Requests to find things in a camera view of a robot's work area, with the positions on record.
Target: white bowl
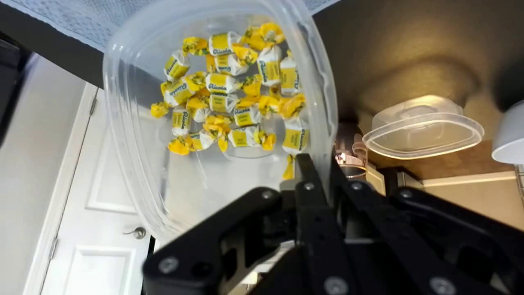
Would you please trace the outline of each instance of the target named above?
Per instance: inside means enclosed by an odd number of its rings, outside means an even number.
[[[524,164],[524,100],[510,107],[497,130],[491,158],[504,164]]]

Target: wrapped candy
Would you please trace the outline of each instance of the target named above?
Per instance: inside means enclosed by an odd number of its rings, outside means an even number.
[[[260,53],[257,64],[262,85],[275,87],[280,84],[280,59],[281,51],[278,46],[268,46]]]
[[[306,105],[306,97],[303,94],[294,95],[291,99],[281,99],[278,105],[278,115],[283,120],[296,118],[299,112],[304,108],[304,105]]]
[[[162,118],[168,113],[168,105],[165,102],[152,104],[149,108],[152,118]]]
[[[232,46],[240,41],[235,31],[219,33],[209,36],[209,54],[227,56],[232,53]]]
[[[190,71],[190,66],[185,63],[185,58],[180,53],[168,56],[163,66],[163,74],[167,81],[178,81]]]
[[[242,84],[242,92],[245,97],[260,97],[262,77],[258,74],[247,77]]]
[[[235,108],[232,113],[235,126],[250,126],[262,122],[262,115],[255,107],[250,108]]]
[[[309,128],[301,120],[285,122],[283,151],[288,154],[301,154],[309,146]]]
[[[242,87],[242,84],[227,74],[209,74],[206,79],[206,89],[212,94],[232,94]]]
[[[208,54],[208,41],[198,36],[186,36],[181,41],[181,53],[193,56]]]
[[[240,76],[248,71],[248,66],[240,64],[235,56],[227,54],[227,56],[216,56],[214,58],[214,69],[216,69],[216,72],[222,72],[222,74],[229,74],[229,76]]]
[[[280,63],[280,74],[281,74],[281,84],[280,84],[280,92],[285,97],[293,97],[299,92],[299,77],[298,77],[298,69],[296,63],[291,58],[291,53],[288,53],[288,58],[285,58]]]
[[[185,110],[173,110],[173,118],[172,118],[172,133],[173,136],[185,136],[190,133],[191,128],[191,118]]]
[[[230,113],[239,99],[232,94],[211,94],[209,108],[217,113]]]
[[[211,113],[208,102],[199,97],[190,99],[185,105],[185,110],[196,123],[203,123],[203,120],[206,120]]]
[[[230,51],[242,66],[252,66],[258,59],[258,53],[245,46],[232,46]]]

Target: candy wrapper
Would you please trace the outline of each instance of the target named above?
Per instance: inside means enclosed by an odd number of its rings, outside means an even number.
[[[281,51],[278,46],[268,46],[260,53],[257,64],[262,85],[275,87],[280,84],[280,59]]]
[[[283,120],[291,120],[299,117],[299,112],[306,107],[306,97],[303,94],[291,99],[280,99],[278,115]]]
[[[299,76],[298,76],[296,63],[289,53],[288,53],[288,58],[285,58],[280,63],[280,74],[281,74],[281,85],[280,85],[281,95],[285,97],[296,95],[299,92]]]
[[[212,94],[232,94],[242,87],[242,84],[227,74],[209,74],[206,79],[206,89]]]
[[[216,69],[216,72],[222,72],[222,74],[229,74],[229,76],[240,76],[248,71],[248,66],[240,64],[235,56],[227,54],[227,56],[216,56],[214,58],[214,69]]]
[[[163,66],[163,74],[167,81],[178,81],[190,71],[190,66],[185,63],[181,53],[173,53],[168,56]]]
[[[185,136],[190,133],[191,128],[191,118],[185,110],[173,110],[172,118],[172,133],[173,136]]]
[[[193,54],[193,56],[204,56],[208,54],[208,41],[198,36],[188,36],[181,41],[181,53]]]
[[[209,54],[211,56],[227,56],[232,53],[232,46],[240,41],[235,31],[219,33],[209,36]]]
[[[203,120],[206,120],[211,113],[208,102],[199,97],[190,99],[185,105],[185,110],[196,123],[203,123]]]
[[[235,108],[232,113],[235,126],[250,126],[262,122],[262,115],[255,107],[250,108]]]
[[[149,115],[155,120],[165,117],[168,113],[168,105],[165,102],[152,104],[149,108]]]
[[[211,94],[209,108],[216,113],[230,113],[239,99],[232,94]]]

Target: clear plastic lid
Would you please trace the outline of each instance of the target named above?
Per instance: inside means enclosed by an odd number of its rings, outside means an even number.
[[[363,143],[393,159],[420,159],[466,149],[481,141],[484,130],[463,110],[442,97],[420,97],[373,117]]]
[[[337,128],[337,99],[325,49],[303,0],[165,0],[137,12],[109,41],[104,54],[104,90],[116,154],[131,199],[154,236],[176,236],[252,187],[280,189],[286,153],[250,158],[224,156],[216,146],[178,158],[165,144],[170,120],[154,122],[149,105],[158,99],[162,67],[186,36],[245,31],[275,22],[296,61],[307,153],[324,185]]]

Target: door hinge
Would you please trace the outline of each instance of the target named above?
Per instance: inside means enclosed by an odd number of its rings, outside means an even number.
[[[91,110],[88,112],[88,115],[93,117],[95,110],[96,110],[96,97],[91,102]]]
[[[60,241],[60,240],[59,240],[57,236],[52,240],[52,244],[50,244],[50,249],[49,249],[49,261],[54,259],[55,251],[59,249],[59,241]]]

